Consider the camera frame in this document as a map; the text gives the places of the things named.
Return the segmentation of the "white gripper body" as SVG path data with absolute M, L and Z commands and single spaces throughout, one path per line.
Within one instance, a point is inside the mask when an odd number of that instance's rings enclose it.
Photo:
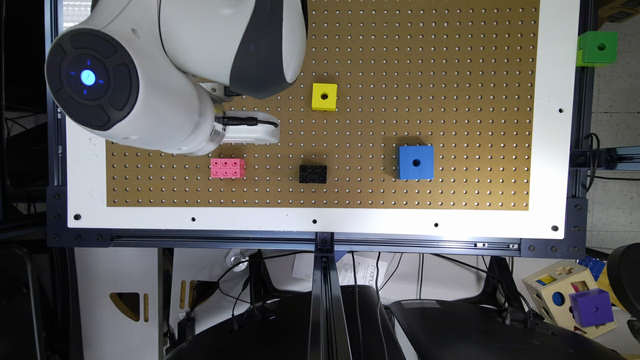
M 280 120 L 264 112 L 224 112 L 216 122 L 225 130 L 223 144 L 272 144 L 280 141 Z

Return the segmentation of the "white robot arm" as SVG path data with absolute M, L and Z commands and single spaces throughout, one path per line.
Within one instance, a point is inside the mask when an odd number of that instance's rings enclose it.
M 224 104 L 293 85 L 307 36 L 302 0 L 97 1 L 55 39 L 45 77 L 57 105 L 87 131 L 199 156 L 279 140 L 277 118 Z

